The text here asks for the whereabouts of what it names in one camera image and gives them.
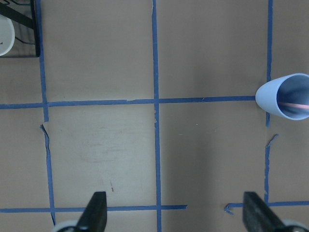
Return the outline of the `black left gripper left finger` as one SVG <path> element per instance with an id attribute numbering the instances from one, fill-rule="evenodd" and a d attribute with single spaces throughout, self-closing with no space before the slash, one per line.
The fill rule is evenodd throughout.
<path id="1" fill-rule="evenodd" d="M 104 232 L 107 225 L 106 192 L 95 192 L 79 218 L 78 232 Z"/>

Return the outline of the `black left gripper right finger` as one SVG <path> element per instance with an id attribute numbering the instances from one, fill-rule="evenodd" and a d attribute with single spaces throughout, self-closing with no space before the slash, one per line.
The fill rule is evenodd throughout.
<path id="1" fill-rule="evenodd" d="M 255 192 L 244 192 L 242 221 L 248 232 L 284 232 L 285 225 Z"/>

